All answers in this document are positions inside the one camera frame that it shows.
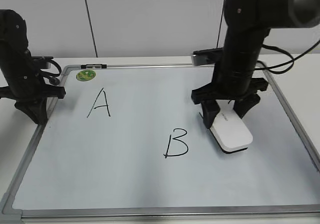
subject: round sticker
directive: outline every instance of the round sticker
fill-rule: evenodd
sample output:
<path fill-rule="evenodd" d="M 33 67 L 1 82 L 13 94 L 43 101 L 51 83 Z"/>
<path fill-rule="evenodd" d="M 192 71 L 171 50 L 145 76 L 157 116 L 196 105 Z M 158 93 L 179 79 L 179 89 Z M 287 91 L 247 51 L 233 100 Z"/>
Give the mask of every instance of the round sticker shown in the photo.
<path fill-rule="evenodd" d="M 83 70 L 76 75 L 77 80 L 79 81 L 89 81 L 96 76 L 96 72 L 93 70 Z"/>

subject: table surface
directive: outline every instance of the table surface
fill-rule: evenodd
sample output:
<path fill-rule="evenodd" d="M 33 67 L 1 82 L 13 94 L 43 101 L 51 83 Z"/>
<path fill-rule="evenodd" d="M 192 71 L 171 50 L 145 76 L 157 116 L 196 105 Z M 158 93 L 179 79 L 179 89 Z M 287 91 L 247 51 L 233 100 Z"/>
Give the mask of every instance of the table surface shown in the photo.
<path fill-rule="evenodd" d="M 317 132 L 317 121 L 320 118 L 320 112 L 317 109 L 317 101 L 320 100 L 320 94 L 316 90 L 315 80 L 320 67 L 317 64 L 317 58 L 320 58 L 320 54 L 309 54 L 297 61 L 295 68 L 290 72 L 275 75 L 274 78 L 319 151 L 320 135 Z M 261 55 L 260 59 L 266 61 L 269 66 L 286 61 L 283 55 Z M 191 63 L 190 57 L 57 58 L 55 60 L 62 67 L 88 63 L 113 65 Z M 0 76 L 0 85 L 6 85 L 2 75 Z M 0 196 L 2 197 L 18 167 L 36 125 L 25 114 L 17 111 L 14 108 L 14 101 L 11 100 L 2 99 L 0 101 L 0 117 Z M 299 218 L 294 220 L 263 219 L 259 222 L 257 220 L 215 220 L 210 223 L 319 223 L 319 221 L 318 218 Z"/>

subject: aluminum frame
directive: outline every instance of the aluminum frame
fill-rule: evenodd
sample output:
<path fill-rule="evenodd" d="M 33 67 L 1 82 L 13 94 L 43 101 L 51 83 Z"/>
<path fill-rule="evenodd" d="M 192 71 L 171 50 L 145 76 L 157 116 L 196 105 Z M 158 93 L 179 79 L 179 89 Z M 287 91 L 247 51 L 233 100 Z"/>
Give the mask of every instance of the aluminum frame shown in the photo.
<path fill-rule="evenodd" d="M 60 86 L 64 86 L 73 70 L 81 70 L 83 65 L 66 66 L 62 72 Z M 106 69 L 128 68 L 179 68 L 194 67 L 192 64 L 177 65 L 108 65 Z M 101 64 L 88 64 L 86 68 L 101 69 Z M 278 100 L 300 136 L 314 166 L 320 170 L 320 155 L 308 137 L 301 123 L 292 111 L 278 85 L 268 72 L 264 72 Z M 48 117 L 51 116 L 58 99 L 49 102 Z M 74 222 L 74 221 L 143 221 L 181 219 L 221 219 L 221 218 L 271 218 L 320 216 L 320 204 L 288 206 L 240 206 L 240 207 L 183 207 L 183 208 L 123 208 L 123 209 L 68 209 L 68 210 L 15 210 L 12 208 L 15 196 L 26 170 L 36 151 L 45 125 L 38 125 L 23 155 L 7 192 L 0 202 L 0 223 L 13 224 L 26 222 Z"/>

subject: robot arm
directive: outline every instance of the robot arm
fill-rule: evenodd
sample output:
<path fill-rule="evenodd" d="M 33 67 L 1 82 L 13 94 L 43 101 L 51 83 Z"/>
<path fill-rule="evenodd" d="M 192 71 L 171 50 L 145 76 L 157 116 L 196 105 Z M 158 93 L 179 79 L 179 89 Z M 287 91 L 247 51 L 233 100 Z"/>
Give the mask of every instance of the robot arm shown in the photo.
<path fill-rule="evenodd" d="M 220 112 L 216 100 L 235 100 L 234 111 L 242 118 L 259 103 L 257 91 L 265 91 L 263 78 L 252 78 L 264 39 L 272 28 L 313 27 L 320 22 L 320 0 L 226 0 L 228 25 L 222 55 L 216 60 L 212 82 L 193 90 L 203 121 L 210 128 Z"/>
<path fill-rule="evenodd" d="M 64 98 L 65 89 L 45 83 L 58 84 L 53 76 L 40 70 L 28 50 L 26 22 L 13 10 L 0 10 L 0 69 L 8 87 L 0 88 L 0 98 L 16 100 L 15 107 L 26 113 L 35 123 L 47 121 L 47 98 Z M 45 60 L 56 64 L 50 58 Z"/>

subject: whiteboard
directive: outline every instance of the whiteboard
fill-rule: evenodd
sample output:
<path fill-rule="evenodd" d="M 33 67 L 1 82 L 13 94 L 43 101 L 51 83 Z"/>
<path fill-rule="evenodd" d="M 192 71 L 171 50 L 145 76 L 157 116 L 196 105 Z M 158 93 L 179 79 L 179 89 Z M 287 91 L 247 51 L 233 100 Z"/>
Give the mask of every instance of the whiteboard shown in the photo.
<path fill-rule="evenodd" d="M 320 174 L 269 87 L 244 117 L 253 143 L 223 153 L 191 101 L 211 67 L 72 71 L 15 196 L 22 210 L 320 204 Z M 103 88 L 104 94 L 97 98 Z M 188 146 L 165 157 L 170 135 Z M 168 154 L 186 146 L 171 141 Z"/>

